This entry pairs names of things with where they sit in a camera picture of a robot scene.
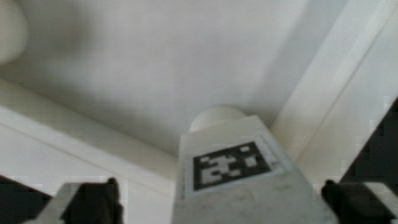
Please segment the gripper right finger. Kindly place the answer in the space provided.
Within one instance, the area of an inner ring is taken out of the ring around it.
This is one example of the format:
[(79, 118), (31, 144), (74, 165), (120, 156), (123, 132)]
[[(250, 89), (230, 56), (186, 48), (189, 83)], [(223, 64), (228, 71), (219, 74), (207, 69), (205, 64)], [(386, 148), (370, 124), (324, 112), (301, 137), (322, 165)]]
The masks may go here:
[(340, 224), (398, 224), (398, 195), (385, 183), (328, 180), (322, 197)]

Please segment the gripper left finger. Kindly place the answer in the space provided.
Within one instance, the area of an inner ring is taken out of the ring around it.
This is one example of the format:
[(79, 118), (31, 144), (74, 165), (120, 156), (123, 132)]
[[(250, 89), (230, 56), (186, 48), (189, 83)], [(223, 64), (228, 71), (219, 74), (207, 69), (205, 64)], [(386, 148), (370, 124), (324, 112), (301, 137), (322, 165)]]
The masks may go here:
[(125, 224), (118, 180), (67, 183), (26, 224)]

